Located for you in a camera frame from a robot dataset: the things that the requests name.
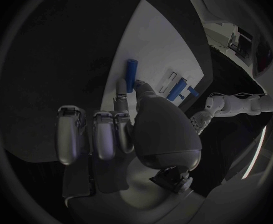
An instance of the blue cylinder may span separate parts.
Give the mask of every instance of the blue cylinder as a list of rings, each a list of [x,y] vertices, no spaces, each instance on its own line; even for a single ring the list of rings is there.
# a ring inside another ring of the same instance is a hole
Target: blue cylinder
[[[176,97],[181,93],[181,91],[186,87],[186,80],[181,78],[180,81],[173,87],[170,94],[167,96],[169,101],[174,101]]]
[[[137,73],[137,60],[133,60],[133,59],[127,60],[127,68],[126,68],[127,93],[132,93],[134,90],[136,73]]]
[[[194,96],[194,97],[197,97],[199,95],[199,93],[194,89],[192,88],[191,86],[187,88],[191,94]]]

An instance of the blue object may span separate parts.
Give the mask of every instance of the blue object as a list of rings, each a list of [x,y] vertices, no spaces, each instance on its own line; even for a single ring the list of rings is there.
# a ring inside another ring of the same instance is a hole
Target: blue object
[[[197,97],[199,95],[198,92],[195,91],[194,88],[192,88],[191,86],[187,88],[192,94],[194,97]]]
[[[134,91],[136,73],[137,73],[137,60],[133,60],[133,59],[127,60],[127,68],[126,68],[127,93],[132,93]]]
[[[180,81],[173,87],[170,94],[167,96],[169,101],[174,101],[176,97],[181,93],[181,91],[186,87],[186,80],[181,78]]]
[[[182,94],[180,94],[179,96],[182,100],[185,98]]]

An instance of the white panel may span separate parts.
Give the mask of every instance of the white panel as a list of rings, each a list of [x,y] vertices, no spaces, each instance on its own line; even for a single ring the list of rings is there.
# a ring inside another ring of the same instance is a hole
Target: white panel
[[[146,0],[140,1],[122,36],[106,83],[101,110],[114,110],[116,83],[125,77],[128,59],[138,60],[136,79],[148,82],[157,94],[159,90],[156,89],[169,69],[180,77],[191,77],[189,85],[193,88],[204,76],[180,34]],[[187,87],[182,94],[185,97],[189,95]],[[133,122],[137,114],[135,91],[128,94],[128,101]],[[177,97],[173,103],[178,106],[182,101]]]

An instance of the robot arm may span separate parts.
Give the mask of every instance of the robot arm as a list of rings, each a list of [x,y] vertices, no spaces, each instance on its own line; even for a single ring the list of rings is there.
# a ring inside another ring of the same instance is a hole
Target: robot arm
[[[190,120],[200,135],[213,117],[232,117],[239,113],[259,115],[261,112],[273,112],[273,100],[269,95],[252,95],[246,99],[236,96],[208,97],[203,111],[197,112]]]

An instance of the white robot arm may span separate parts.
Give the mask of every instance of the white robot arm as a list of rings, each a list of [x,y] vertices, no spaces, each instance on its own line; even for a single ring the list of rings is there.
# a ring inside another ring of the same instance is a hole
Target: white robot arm
[[[273,100],[269,95],[251,95],[246,99],[236,96],[212,96],[207,98],[205,109],[197,112],[190,120],[200,135],[213,117],[231,117],[239,113],[259,115],[261,112],[273,112]]]

